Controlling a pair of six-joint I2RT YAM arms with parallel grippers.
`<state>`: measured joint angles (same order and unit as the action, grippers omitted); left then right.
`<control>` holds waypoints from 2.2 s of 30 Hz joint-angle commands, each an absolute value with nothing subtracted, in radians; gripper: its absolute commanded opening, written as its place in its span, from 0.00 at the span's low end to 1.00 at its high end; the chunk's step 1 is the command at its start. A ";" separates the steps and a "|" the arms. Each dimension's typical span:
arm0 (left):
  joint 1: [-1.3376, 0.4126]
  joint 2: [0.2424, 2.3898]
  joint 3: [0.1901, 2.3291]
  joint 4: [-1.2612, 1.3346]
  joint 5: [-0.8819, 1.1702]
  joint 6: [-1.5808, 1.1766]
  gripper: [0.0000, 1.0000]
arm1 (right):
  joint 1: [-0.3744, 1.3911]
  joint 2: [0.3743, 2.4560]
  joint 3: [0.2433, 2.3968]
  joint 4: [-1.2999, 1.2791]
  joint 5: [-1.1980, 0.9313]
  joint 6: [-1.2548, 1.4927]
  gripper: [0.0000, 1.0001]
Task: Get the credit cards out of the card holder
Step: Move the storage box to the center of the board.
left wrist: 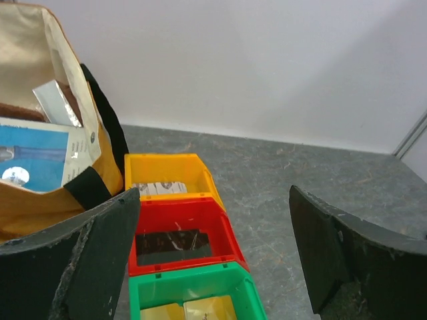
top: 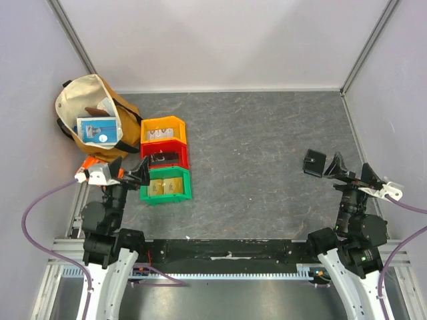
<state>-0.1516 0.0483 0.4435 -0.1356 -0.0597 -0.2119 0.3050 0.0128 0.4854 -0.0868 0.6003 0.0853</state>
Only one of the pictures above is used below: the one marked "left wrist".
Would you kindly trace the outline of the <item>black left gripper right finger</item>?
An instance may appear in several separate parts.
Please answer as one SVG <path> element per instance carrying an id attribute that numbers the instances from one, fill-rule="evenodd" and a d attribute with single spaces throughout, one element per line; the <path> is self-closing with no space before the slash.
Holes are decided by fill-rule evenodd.
<path id="1" fill-rule="evenodd" d="M 359 296 L 354 314 L 426 318 L 426 240 L 333 207 L 296 185 L 290 216 L 312 311 L 337 304 L 343 286 Z"/>

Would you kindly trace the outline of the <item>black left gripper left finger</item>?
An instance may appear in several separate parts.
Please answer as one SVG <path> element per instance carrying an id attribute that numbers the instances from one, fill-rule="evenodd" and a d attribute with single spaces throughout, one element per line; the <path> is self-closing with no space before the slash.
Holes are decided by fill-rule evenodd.
<path id="1" fill-rule="evenodd" d="M 136 188 L 1 245 L 2 319 L 113 319 L 139 219 Z"/>

